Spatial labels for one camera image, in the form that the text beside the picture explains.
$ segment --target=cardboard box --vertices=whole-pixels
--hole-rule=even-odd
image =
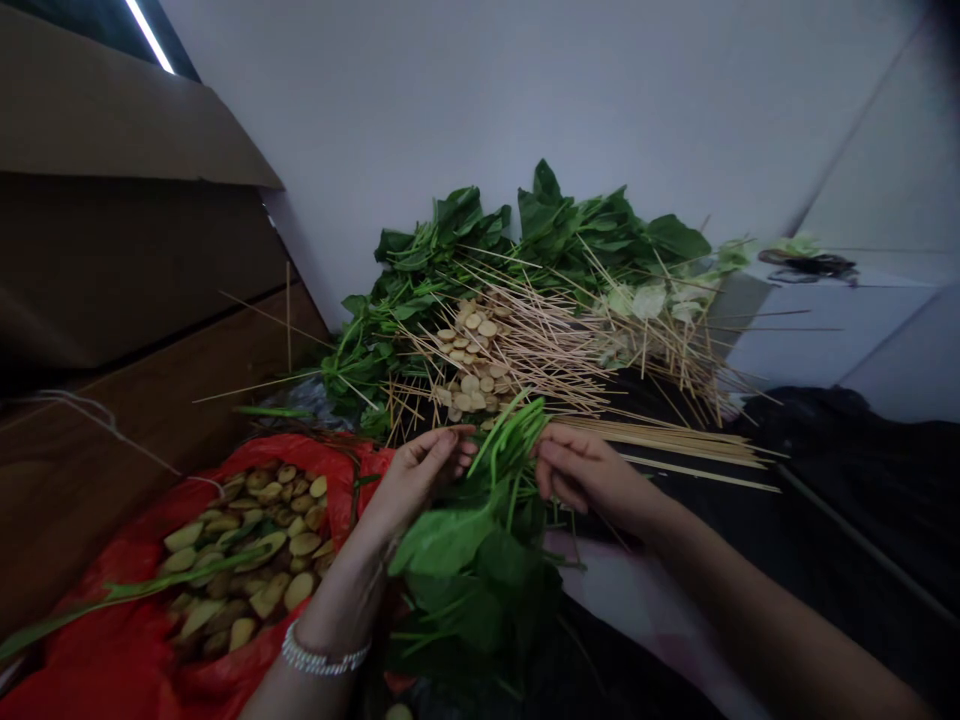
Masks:
[[[0,6],[0,355],[91,368],[283,284],[283,184],[209,88]]]

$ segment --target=pink cloth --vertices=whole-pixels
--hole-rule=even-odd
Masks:
[[[547,533],[546,548],[576,556],[567,533]],[[720,655],[706,620],[656,560],[583,539],[576,550],[587,570],[560,570],[570,597],[680,673],[731,720],[770,719]]]

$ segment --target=hand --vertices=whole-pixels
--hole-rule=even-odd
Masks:
[[[397,450],[357,531],[389,543],[399,537],[429,504],[433,490],[463,475],[477,446],[468,438],[473,425],[437,428]]]
[[[599,436],[550,423],[534,450],[540,497],[556,495],[581,513],[590,507],[610,522],[639,534],[666,499]]]

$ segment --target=red plastic bag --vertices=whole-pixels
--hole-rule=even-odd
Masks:
[[[359,455],[361,467],[389,465],[386,456],[374,453],[372,446],[363,447]],[[301,435],[252,440],[219,469],[203,476],[222,483],[274,459],[325,475],[329,488],[349,486],[352,502],[353,461]],[[105,594],[104,583],[154,577],[163,555],[163,538],[203,512],[215,497],[216,490],[206,483],[184,482],[171,490],[117,533],[58,605],[58,612],[78,602],[99,600]],[[166,613],[169,599],[161,594],[97,610],[51,636],[44,668],[0,701],[0,720],[236,718],[279,655],[287,627],[304,606],[240,650],[214,662],[178,669],[167,637],[172,629]]]

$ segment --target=beaded bracelet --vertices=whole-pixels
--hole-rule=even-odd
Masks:
[[[326,655],[315,655],[300,647],[300,644],[293,636],[293,630],[297,626],[294,620],[287,628],[287,634],[283,638],[283,650],[281,654],[291,667],[310,675],[343,675],[356,670],[363,665],[363,661],[370,652],[370,643],[363,650],[344,655],[339,661],[334,661]]]

